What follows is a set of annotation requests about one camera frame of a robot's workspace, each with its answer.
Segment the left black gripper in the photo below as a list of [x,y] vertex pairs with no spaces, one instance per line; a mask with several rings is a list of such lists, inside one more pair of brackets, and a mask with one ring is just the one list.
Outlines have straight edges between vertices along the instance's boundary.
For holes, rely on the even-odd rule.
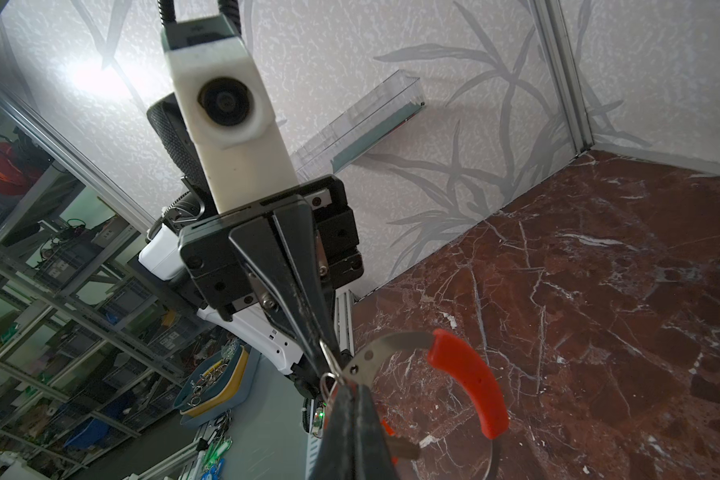
[[364,273],[344,184],[333,175],[297,185],[184,228],[180,257],[223,318],[260,303],[293,331],[316,375],[339,350],[330,292]]

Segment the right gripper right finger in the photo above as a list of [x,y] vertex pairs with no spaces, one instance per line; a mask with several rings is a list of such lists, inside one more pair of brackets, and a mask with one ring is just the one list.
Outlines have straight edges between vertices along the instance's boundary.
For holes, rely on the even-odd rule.
[[385,435],[370,388],[358,385],[355,395],[356,479],[398,480]]

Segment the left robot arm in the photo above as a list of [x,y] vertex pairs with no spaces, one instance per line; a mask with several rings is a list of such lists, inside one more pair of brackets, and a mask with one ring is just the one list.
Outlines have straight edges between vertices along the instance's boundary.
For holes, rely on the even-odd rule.
[[321,347],[341,365],[349,360],[333,327],[335,292],[364,273],[343,182],[327,175],[220,215],[176,97],[154,103],[147,119],[199,201],[163,217],[163,232],[178,236],[185,298],[271,359],[297,347],[284,375],[305,398],[318,397],[328,370]]

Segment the key with red tag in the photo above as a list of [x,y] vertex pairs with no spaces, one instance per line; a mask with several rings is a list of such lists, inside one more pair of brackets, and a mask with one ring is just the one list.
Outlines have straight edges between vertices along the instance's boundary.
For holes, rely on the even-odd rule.
[[393,465],[399,460],[415,461],[420,458],[421,447],[417,443],[399,436],[386,419],[381,420],[381,426]]

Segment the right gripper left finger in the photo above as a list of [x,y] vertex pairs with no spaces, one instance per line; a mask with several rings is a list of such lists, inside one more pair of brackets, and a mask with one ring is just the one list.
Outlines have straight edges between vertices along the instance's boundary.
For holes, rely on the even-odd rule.
[[355,477],[355,394],[353,383],[338,385],[331,404],[330,415],[316,463],[310,475],[312,480],[341,479]]

